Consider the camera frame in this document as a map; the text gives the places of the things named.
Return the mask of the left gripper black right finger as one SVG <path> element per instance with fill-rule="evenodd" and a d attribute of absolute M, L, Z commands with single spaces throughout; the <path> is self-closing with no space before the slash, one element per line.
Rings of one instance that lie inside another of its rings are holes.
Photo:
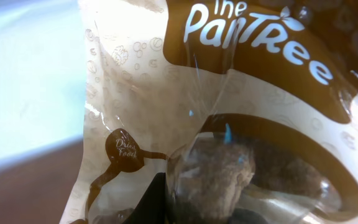
<path fill-rule="evenodd" d="M 269 224 L 266 219 L 256 212 L 236 208 L 228 220 L 228 224 Z"/>

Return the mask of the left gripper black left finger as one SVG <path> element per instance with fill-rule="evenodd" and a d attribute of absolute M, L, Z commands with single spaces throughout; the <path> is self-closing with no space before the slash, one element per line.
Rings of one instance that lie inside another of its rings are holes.
<path fill-rule="evenodd" d="M 157 173 L 126 224 L 164 224 L 165 186 L 165 173 Z"/>

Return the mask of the Pantree mushroom pouch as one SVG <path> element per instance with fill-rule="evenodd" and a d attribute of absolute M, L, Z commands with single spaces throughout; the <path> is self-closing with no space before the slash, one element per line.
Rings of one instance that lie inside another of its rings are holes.
<path fill-rule="evenodd" d="M 358 223 L 358 1 L 78 3 L 83 158 L 62 223 Z"/>

